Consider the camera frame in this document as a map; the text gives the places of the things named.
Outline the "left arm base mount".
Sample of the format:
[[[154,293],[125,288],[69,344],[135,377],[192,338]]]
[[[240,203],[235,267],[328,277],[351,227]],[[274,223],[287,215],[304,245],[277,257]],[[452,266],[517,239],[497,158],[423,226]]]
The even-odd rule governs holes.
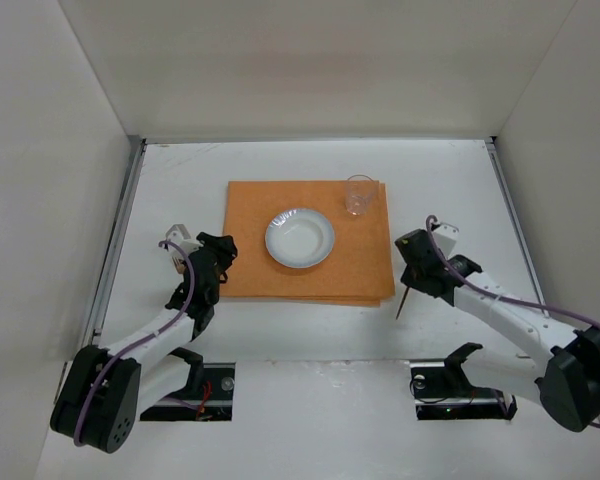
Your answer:
[[[178,348],[167,359],[187,364],[184,386],[138,412],[142,422],[225,422],[232,420],[235,363],[206,363],[203,357]]]

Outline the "copper fork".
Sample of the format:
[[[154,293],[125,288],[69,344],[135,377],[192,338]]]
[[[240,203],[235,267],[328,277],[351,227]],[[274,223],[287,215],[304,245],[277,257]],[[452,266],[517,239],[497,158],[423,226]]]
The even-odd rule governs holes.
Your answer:
[[[171,258],[174,268],[179,275],[183,275],[187,270],[187,265],[184,259],[181,257],[173,256]]]

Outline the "left aluminium frame rail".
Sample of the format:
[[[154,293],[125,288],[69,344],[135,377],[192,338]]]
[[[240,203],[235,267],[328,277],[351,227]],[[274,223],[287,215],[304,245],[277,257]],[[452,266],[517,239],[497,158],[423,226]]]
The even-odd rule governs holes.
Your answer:
[[[147,146],[146,139],[138,135],[130,135],[128,136],[128,140],[130,143],[130,155],[125,177],[120,190],[96,290],[87,310],[85,325],[78,342],[78,348],[92,344],[94,340],[98,340],[101,336],[133,201],[139,183]]]

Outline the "right aluminium frame rail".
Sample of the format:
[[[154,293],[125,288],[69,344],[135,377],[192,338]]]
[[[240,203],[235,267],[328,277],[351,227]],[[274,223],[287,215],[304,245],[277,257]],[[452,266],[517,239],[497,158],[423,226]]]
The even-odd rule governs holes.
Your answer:
[[[534,298],[541,304],[545,303],[544,292],[542,291],[542,287],[539,282],[538,275],[536,273],[536,269],[531,258],[531,254],[528,248],[528,244],[526,242],[526,238],[519,220],[519,216],[517,214],[514,201],[507,183],[507,180],[504,175],[504,170],[502,168],[502,164],[499,158],[497,145],[496,145],[496,137],[487,137],[484,140],[488,155],[490,157],[490,161],[498,181],[502,196],[504,198],[506,208],[509,214],[510,221],[513,225],[515,236],[519,245],[519,248],[522,252],[525,267],[527,270],[527,274],[531,283],[533,285],[534,290]]]

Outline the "copper spoon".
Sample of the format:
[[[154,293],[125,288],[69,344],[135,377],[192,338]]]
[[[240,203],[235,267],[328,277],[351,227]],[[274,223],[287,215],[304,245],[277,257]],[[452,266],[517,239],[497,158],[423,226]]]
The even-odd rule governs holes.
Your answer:
[[[403,295],[401,297],[401,300],[399,302],[399,306],[398,306],[398,309],[397,309],[397,312],[396,312],[396,315],[395,315],[395,320],[396,321],[400,318],[400,315],[401,315],[401,312],[402,312],[402,310],[404,308],[404,304],[406,302],[406,299],[407,299],[407,296],[409,294],[409,291],[410,291],[410,287],[408,287],[408,286],[405,287],[405,290],[403,292]]]

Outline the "clear plastic cup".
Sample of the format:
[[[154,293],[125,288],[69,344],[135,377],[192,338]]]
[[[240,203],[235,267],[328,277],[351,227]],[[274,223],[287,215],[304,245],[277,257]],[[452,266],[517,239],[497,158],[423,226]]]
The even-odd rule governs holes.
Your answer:
[[[353,175],[345,182],[347,211],[359,216],[367,212],[376,194],[376,182],[367,175]]]

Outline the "aluminium frame rail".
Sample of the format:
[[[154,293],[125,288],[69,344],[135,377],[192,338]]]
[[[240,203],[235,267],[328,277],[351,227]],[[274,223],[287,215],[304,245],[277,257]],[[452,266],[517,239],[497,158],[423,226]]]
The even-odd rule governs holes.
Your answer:
[[[98,340],[101,336],[133,201],[139,183],[147,146],[146,139],[138,135],[130,135],[128,136],[128,140],[130,143],[130,155],[125,177],[120,190],[96,290],[87,310],[85,325],[78,342],[78,348],[92,344],[94,340]]]
[[[504,198],[506,208],[509,214],[510,221],[513,225],[515,236],[519,245],[519,248],[522,252],[525,267],[527,270],[527,274],[531,283],[533,285],[534,290],[534,298],[541,304],[545,303],[544,292],[542,291],[542,287],[539,282],[538,275],[536,273],[536,269],[531,258],[531,254],[528,248],[528,244],[526,242],[526,238],[519,220],[519,216],[517,214],[514,201],[507,183],[507,180],[504,175],[504,170],[502,168],[502,164],[499,158],[497,145],[496,145],[496,137],[487,137],[484,140],[488,155],[490,157],[490,161],[498,181],[502,196]]]

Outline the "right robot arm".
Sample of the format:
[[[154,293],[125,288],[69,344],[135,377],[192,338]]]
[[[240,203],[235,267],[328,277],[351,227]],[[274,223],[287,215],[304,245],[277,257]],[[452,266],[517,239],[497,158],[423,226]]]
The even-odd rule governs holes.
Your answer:
[[[600,416],[600,326],[578,330],[551,318],[546,306],[509,296],[478,263],[451,253],[457,236],[455,227],[433,223],[399,237],[401,283],[479,319],[524,355],[467,342],[444,360],[447,384],[523,397],[572,432],[593,425]]]

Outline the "orange cloth placemat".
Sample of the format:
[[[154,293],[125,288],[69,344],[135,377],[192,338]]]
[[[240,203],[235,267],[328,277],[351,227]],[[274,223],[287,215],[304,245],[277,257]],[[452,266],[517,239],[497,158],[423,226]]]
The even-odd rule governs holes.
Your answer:
[[[354,216],[345,207],[343,181],[229,182],[224,233],[233,237],[238,257],[221,295],[358,306],[378,306],[392,298],[395,285],[386,186],[376,186],[367,212]],[[306,269],[281,265],[265,246],[271,220],[295,208],[320,212],[335,231],[330,255]]]

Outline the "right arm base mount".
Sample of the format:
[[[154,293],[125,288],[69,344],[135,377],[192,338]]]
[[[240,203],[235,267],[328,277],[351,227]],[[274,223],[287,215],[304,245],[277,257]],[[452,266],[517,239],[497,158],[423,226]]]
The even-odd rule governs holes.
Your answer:
[[[410,363],[409,390],[420,421],[503,420],[518,411],[515,396],[469,383],[463,364],[482,345],[469,342],[443,359]]]

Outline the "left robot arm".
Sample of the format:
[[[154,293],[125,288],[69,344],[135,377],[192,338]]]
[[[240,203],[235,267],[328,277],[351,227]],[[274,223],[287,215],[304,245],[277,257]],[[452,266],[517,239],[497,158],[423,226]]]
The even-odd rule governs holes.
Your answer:
[[[170,251],[181,281],[160,313],[128,337],[80,349],[50,418],[52,431],[77,446],[111,454],[140,419],[224,419],[231,410],[233,369],[215,368],[188,349],[214,316],[220,288],[238,256],[231,236],[170,231]]]

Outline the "white ceramic plate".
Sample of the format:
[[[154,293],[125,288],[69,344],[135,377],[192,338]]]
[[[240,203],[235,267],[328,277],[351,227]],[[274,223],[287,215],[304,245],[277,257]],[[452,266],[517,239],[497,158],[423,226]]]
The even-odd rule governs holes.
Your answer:
[[[320,212],[308,208],[289,209],[275,216],[265,232],[269,255],[291,269],[308,269],[332,252],[335,231]]]

